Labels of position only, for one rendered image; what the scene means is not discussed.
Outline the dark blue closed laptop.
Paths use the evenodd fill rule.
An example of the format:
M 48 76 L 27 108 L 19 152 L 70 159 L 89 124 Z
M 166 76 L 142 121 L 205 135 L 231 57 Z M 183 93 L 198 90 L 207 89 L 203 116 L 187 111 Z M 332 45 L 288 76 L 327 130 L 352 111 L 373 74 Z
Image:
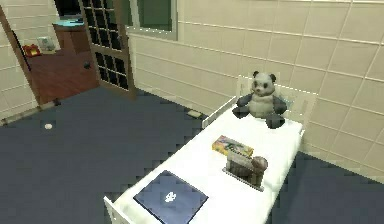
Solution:
M 133 199 L 162 224 L 189 224 L 208 196 L 164 170 Z

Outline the dark window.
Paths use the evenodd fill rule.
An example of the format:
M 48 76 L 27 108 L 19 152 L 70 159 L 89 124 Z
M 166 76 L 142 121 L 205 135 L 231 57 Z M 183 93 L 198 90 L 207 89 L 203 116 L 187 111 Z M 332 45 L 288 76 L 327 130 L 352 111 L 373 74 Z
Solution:
M 130 0 L 130 33 L 176 41 L 177 0 Z

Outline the pale grey green box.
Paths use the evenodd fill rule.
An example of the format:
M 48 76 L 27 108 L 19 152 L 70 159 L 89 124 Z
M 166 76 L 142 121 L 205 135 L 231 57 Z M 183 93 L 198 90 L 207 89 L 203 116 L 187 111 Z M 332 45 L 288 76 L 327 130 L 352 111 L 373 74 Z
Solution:
M 38 37 L 37 42 L 42 51 L 53 51 L 55 49 L 52 38 L 49 36 Z

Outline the colourful lego box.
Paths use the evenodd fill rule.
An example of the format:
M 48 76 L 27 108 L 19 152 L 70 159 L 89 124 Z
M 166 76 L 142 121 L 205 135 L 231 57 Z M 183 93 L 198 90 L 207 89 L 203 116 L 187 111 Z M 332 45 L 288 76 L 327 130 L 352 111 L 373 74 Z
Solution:
M 221 135 L 213 144 L 212 150 L 219 152 L 225 156 L 228 155 L 230 150 L 234 150 L 246 156 L 251 156 L 254 149 L 244 145 L 238 141 L 235 141 L 227 136 Z

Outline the brown glass-paned room door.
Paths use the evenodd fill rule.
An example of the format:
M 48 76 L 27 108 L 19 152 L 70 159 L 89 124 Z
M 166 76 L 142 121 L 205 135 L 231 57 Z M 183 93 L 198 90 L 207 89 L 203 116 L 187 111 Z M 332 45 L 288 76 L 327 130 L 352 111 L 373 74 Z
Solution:
M 136 99 L 128 36 L 121 19 L 122 0 L 78 0 L 102 87 Z

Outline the black and white panda toy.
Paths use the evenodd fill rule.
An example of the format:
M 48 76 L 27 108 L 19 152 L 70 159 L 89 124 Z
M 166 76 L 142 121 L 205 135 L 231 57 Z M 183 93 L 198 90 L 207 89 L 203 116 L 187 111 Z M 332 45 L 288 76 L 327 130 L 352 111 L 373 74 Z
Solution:
M 277 129 L 285 124 L 283 114 L 287 104 L 275 96 L 276 76 L 273 73 L 255 71 L 253 73 L 251 92 L 240 97 L 232 113 L 242 119 L 248 115 L 264 119 L 269 129 Z

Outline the brown wooden cabinet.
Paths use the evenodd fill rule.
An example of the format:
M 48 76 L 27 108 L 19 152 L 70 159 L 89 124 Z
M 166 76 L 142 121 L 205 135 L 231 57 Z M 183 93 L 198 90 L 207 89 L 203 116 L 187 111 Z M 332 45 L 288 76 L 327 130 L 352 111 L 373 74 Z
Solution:
M 83 22 L 60 20 L 52 24 L 60 48 L 72 54 L 90 50 L 90 45 Z

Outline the white bed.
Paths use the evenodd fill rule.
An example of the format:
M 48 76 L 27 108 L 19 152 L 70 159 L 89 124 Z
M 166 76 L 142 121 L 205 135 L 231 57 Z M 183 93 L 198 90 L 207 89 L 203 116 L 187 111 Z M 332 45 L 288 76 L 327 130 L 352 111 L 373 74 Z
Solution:
M 168 170 L 208 196 L 189 224 L 266 224 L 284 179 L 300 149 L 317 95 L 284 85 L 276 95 L 286 102 L 285 124 L 269 129 L 262 119 L 238 119 L 236 101 L 250 92 L 251 77 L 239 76 L 235 95 L 202 121 L 203 130 L 174 155 L 130 187 L 116 201 L 104 199 L 112 224 L 162 224 L 133 197 L 162 171 Z M 254 149 L 268 161 L 260 192 L 226 174 L 227 156 L 213 151 L 221 136 Z

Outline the red box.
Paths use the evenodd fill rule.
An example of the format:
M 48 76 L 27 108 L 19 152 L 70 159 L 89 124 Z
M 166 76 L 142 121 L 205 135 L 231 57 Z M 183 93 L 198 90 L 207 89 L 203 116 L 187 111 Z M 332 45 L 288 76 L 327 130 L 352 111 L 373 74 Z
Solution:
M 40 56 L 40 50 L 37 45 L 31 44 L 31 45 L 24 45 L 23 46 L 24 53 L 27 57 L 32 58 L 36 56 Z

